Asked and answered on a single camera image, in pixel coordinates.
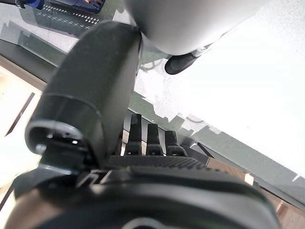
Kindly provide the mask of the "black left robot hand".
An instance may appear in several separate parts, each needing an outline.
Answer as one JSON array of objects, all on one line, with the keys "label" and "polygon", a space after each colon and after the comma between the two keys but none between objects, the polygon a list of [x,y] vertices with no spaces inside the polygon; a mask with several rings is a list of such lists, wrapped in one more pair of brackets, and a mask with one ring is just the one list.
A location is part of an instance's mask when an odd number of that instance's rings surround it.
[{"label": "black left robot hand", "polygon": [[142,155],[141,116],[123,123],[142,51],[134,26],[102,22],[67,54],[26,128],[38,167],[14,181],[16,205],[7,229],[278,229],[257,189],[187,155],[174,131],[148,126]]}]

